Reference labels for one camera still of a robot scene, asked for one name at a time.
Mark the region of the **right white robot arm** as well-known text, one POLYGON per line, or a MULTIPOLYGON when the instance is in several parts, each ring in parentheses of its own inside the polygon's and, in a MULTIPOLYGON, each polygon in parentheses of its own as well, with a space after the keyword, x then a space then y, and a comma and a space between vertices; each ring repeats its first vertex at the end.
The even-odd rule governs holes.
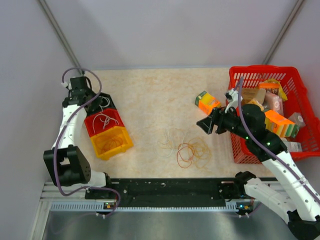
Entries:
POLYGON ((320 196, 294 162, 281 138, 266 128, 265 114, 254 104, 239 110, 214 108, 197 121, 206 134, 230 132, 245 140, 247 149, 269 169, 286 195, 283 195, 253 173, 239 172, 233 192, 239 198, 246 196, 260 201, 276 213, 298 240, 314 240, 320 236, 320 196))

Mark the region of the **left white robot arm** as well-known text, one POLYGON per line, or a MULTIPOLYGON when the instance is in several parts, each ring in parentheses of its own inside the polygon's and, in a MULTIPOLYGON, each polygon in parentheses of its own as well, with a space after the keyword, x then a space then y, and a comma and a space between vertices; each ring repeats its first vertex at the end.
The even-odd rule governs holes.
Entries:
POLYGON ((62 102, 62 121, 59 134, 52 148, 43 153, 43 160, 55 186, 96 187, 102 198, 109 198, 114 191, 109 176, 104 172, 94 171, 78 146, 81 128, 89 112, 98 109, 101 100, 96 97, 88 77, 72 77, 68 96, 62 102))

